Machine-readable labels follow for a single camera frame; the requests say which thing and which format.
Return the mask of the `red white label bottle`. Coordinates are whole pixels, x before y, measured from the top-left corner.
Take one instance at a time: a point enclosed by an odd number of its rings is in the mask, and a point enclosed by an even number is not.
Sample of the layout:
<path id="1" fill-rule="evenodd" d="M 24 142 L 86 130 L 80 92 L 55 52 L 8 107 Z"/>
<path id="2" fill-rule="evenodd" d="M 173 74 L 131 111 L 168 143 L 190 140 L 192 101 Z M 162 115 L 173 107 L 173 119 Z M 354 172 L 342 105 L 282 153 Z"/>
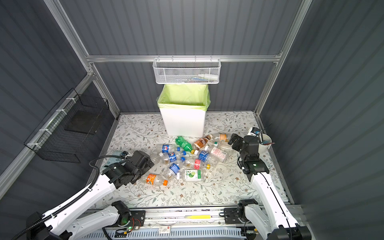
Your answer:
<path id="1" fill-rule="evenodd" d="M 216 161 L 222 163 L 224 163 L 229 156 L 227 152 L 215 146 L 206 146 L 204 150 L 207 151 L 213 158 L 215 158 Z"/>

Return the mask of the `orange label bottle bottom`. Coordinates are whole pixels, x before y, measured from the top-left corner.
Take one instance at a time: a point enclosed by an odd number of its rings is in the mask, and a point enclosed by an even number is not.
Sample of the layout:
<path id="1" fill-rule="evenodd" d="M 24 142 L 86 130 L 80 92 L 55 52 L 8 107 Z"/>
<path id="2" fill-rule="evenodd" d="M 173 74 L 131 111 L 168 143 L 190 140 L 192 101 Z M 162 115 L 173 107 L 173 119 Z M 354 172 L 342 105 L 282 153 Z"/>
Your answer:
<path id="1" fill-rule="evenodd" d="M 155 187 L 166 187 L 169 182 L 165 177 L 157 174 L 146 174 L 143 176 L 143 181 L 145 184 L 152 185 Z"/>

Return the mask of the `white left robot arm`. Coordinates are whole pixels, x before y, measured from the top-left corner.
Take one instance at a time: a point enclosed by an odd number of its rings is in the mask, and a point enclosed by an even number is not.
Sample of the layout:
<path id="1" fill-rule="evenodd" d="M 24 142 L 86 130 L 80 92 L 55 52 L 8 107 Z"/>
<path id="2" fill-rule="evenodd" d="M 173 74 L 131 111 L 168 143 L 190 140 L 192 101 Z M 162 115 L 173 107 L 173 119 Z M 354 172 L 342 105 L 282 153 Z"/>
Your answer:
<path id="1" fill-rule="evenodd" d="M 81 216 L 119 187 L 136 183 L 155 165 L 142 151 L 135 151 L 132 156 L 118 156 L 118 159 L 120 162 L 108 165 L 103 171 L 95 165 L 96 160 L 90 161 L 89 165 L 98 172 L 91 183 L 57 207 L 29 216 L 27 227 L 13 238 L 17 240 L 25 235 L 28 240 L 75 240 L 115 224 L 129 226 L 131 211 L 122 201 L 88 217 Z"/>

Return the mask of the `lime label bottle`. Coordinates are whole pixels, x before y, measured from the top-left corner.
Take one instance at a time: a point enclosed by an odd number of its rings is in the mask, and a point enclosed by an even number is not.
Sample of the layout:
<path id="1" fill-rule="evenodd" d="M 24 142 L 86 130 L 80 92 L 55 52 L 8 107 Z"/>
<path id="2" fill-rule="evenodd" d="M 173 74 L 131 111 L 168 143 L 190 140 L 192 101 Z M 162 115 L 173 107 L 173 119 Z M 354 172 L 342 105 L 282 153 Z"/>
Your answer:
<path id="1" fill-rule="evenodd" d="M 177 173 L 177 179 L 184 182 L 202 182 L 205 177 L 203 170 L 182 170 Z"/>

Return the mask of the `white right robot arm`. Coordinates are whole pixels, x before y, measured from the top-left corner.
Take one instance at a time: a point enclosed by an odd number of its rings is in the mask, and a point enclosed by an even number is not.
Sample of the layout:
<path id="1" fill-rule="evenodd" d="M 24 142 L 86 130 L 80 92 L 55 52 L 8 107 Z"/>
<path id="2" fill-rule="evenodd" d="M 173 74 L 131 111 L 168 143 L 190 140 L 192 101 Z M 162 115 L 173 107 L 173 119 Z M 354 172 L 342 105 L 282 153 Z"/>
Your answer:
<path id="1" fill-rule="evenodd" d="M 254 199 L 240 200 L 237 210 L 225 212 L 225 217 L 251 223 L 261 240 L 311 240 L 309 228 L 301 226 L 291 214 L 273 184 L 266 163 L 260 159 L 260 140 L 261 135 L 252 132 L 244 137 L 232 134 L 228 144 L 240 154 L 238 167 L 259 193 L 265 212 Z"/>

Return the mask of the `pink label bottle yellow cap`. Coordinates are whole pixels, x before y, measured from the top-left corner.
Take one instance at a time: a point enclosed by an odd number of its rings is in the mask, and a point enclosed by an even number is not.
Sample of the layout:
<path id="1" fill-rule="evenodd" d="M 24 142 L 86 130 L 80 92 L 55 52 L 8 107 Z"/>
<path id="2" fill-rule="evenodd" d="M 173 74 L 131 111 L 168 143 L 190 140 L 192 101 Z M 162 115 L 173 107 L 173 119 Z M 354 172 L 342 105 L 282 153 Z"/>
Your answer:
<path id="1" fill-rule="evenodd" d="M 184 166 L 191 170 L 210 170 L 211 165 L 199 159 L 185 158 Z"/>

